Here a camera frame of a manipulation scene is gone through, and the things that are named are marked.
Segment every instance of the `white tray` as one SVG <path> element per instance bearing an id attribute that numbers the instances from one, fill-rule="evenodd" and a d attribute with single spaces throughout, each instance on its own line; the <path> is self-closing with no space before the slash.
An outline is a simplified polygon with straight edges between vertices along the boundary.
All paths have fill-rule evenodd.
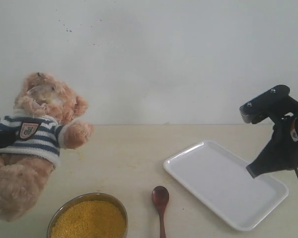
<path id="1" fill-rule="evenodd" d="M 289 193 L 268 174 L 253 179 L 247 165 L 213 141 L 203 141 L 163 164 L 180 184 L 239 231 L 255 228 Z"/>

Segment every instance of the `wooden spoon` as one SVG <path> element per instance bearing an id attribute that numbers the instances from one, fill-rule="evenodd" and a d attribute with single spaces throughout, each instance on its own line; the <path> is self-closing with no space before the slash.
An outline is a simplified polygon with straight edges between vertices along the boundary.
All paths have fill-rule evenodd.
<path id="1" fill-rule="evenodd" d="M 169 202 L 169 192 L 165 187 L 157 186 L 153 189 L 151 198 L 160 218 L 160 238 L 166 238 L 163 216 L 165 208 Z"/>

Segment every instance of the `beige table surface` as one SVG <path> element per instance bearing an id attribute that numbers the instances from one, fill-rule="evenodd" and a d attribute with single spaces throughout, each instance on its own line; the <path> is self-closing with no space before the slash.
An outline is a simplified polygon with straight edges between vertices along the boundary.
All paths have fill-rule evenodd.
<path id="1" fill-rule="evenodd" d="M 50 177 L 37 206 L 13 223 L 0 222 L 0 238 L 45 238 L 55 211 L 89 192 L 110 193 L 126 206 L 129 238 L 158 238 L 152 189 L 170 193 L 165 213 L 168 238 L 298 238 L 298 181 L 294 172 L 272 174 L 290 194 L 254 230 L 241 233 L 226 225 L 163 169 L 168 157 L 201 140 L 214 140 L 252 161 L 272 133 L 271 125 L 97 126 L 78 151 L 62 151 L 62 165 Z"/>

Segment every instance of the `striped sweater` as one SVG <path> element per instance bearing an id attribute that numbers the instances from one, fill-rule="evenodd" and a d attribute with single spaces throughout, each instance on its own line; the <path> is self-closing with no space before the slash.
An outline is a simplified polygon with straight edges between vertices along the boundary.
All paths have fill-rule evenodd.
<path id="1" fill-rule="evenodd" d="M 64 148 L 65 125 L 60 125 L 50 116 L 34 118 L 21 110 L 13 116 L 0 118 L 0 131 L 15 131 L 17 140 L 0 149 L 0 154 L 40 156 L 54 167 L 61 164 L 60 149 Z"/>

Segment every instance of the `teddy bear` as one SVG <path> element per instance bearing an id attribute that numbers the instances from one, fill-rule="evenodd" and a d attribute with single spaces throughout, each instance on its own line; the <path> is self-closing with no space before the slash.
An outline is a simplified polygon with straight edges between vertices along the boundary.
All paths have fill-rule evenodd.
<path id="1" fill-rule="evenodd" d="M 89 140 L 93 125 L 77 119 L 87 108 L 86 99 L 49 73 L 25 77 L 13 113 L 0 117 L 0 131 L 16 135 L 0 148 L 0 220 L 12 222 L 31 210 L 61 164 L 61 149 Z"/>

